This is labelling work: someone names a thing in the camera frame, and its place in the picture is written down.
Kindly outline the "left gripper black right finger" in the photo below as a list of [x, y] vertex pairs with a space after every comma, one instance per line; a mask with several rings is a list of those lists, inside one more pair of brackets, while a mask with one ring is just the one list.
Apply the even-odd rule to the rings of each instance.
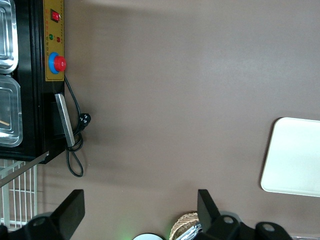
[[206, 189], [197, 194], [197, 215], [202, 231], [198, 240], [236, 240], [240, 233], [239, 221], [230, 214], [221, 214]]

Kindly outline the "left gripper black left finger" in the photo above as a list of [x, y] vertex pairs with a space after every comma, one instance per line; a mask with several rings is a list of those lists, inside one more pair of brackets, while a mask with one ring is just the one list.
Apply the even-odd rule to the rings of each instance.
[[22, 228], [7, 232], [8, 240], [69, 240], [85, 216], [84, 190], [75, 189], [53, 211], [33, 217]]

